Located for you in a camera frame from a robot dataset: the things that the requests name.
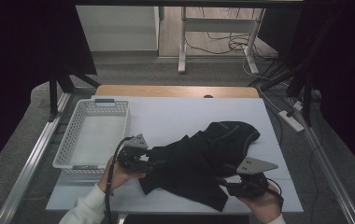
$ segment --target white wall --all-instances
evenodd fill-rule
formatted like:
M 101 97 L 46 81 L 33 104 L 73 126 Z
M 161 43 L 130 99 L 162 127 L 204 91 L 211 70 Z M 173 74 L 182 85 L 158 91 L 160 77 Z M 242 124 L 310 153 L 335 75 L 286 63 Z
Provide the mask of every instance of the white wall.
M 157 50 L 157 7 L 77 6 L 91 51 Z

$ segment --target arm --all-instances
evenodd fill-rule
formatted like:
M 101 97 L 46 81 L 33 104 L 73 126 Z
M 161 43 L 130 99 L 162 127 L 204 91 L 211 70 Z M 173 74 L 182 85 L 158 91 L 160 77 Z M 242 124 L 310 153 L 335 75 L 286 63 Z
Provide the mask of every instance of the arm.
M 277 189 L 271 184 L 269 184 L 268 188 L 277 192 Z M 261 198 L 255 200 L 246 198 L 238 198 L 238 200 L 246 204 L 253 212 L 253 215 L 262 223 L 285 224 L 285 220 L 280 213 L 279 202 L 275 196 L 265 192 Z
M 112 162 L 111 158 L 101 180 L 95 184 L 93 189 L 85 197 L 79 197 L 76 206 L 70 209 L 61 219 L 60 224 L 78 223 L 101 223 L 105 217 L 105 191 L 107 184 L 108 169 Z M 111 181 L 111 191 L 118 188 L 131 178 L 142 178 L 145 174 L 127 173 L 117 162 L 114 165 L 113 179 Z

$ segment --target white sleeve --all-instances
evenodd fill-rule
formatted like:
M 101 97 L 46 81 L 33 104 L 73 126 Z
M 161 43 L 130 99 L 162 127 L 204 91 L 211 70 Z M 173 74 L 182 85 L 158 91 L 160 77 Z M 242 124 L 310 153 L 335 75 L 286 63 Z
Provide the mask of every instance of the white sleeve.
M 269 222 L 267 224 L 286 224 L 285 219 L 283 219 L 282 214 L 279 215 L 276 219 L 274 219 L 272 222 Z
M 101 223 L 105 217 L 105 208 L 105 193 L 95 184 L 90 193 L 78 198 L 76 206 L 70 209 L 59 223 Z

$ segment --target white plastic basket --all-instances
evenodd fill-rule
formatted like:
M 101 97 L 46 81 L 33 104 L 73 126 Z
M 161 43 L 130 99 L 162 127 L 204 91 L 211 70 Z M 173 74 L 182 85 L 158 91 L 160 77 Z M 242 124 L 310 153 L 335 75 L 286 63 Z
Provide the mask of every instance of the white plastic basket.
M 127 101 L 78 101 L 53 166 L 68 173 L 103 173 L 128 127 Z

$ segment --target wooden floor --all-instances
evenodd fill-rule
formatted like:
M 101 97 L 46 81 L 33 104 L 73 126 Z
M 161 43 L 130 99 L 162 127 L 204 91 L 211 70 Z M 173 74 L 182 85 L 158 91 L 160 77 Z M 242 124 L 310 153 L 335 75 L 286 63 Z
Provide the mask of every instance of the wooden floor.
M 227 18 L 227 19 L 251 19 L 255 18 L 259 13 L 259 9 L 252 8 L 227 8 L 227 7 L 187 7 L 187 17 L 197 18 Z M 177 57 L 179 52 L 180 36 L 181 36 L 181 7 L 166 7 L 164 9 L 164 20 L 160 22 L 160 40 L 159 40 L 159 56 L 160 57 Z M 187 46 L 188 56 L 237 56 L 244 57 L 243 50 L 229 51 L 229 35 L 225 33 L 200 33 L 190 32 L 186 34 L 187 42 L 196 48 L 205 49 L 216 52 L 209 53 L 199 49 L 193 49 Z M 247 43 L 248 34 L 232 34 L 242 35 L 237 42 Z M 256 50 L 262 56 L 274 56 L 276 52 L 259 38 L 255 41 Z

